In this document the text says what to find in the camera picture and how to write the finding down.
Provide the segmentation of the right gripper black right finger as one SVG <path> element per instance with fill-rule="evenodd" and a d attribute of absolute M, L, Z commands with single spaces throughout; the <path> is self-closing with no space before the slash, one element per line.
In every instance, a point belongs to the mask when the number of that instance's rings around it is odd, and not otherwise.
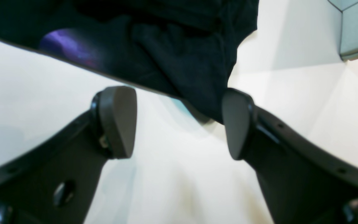
<path fill-rule="evenodd" d="M 222 103 L 234 160 L 256 172 L 276 224 L 358 224 L 358 167 L 314 145 L 252 97 L 228 88 Z"/>

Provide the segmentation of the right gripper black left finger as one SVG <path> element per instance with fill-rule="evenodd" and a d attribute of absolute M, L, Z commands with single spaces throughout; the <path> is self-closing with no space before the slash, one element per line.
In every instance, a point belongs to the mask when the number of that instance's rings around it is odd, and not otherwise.
<path fill-rule="evenodd" d="M 136 123 L 135 89 L 98 92 L 88 111 L 0 166 L 0 224 L 82 224 L 105 163 L 132 156 Z"/>

